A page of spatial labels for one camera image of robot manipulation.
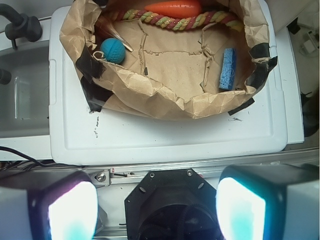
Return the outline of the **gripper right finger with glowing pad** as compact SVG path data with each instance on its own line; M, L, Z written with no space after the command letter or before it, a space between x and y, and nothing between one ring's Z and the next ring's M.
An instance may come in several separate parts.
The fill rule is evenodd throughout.
M216 214L227 240L318 240L320 168L229 165L217 186Z

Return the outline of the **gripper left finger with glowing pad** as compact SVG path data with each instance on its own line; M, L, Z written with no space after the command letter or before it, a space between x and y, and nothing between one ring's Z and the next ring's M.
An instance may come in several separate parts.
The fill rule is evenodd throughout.
M91 240L97 220L97 189L83 171L0 174L2 240Z

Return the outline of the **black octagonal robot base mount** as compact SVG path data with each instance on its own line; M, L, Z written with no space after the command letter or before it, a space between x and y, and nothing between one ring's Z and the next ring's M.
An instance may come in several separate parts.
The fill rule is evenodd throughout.
M124 200L129 240L222 240L217 190L192 168L150 171Z

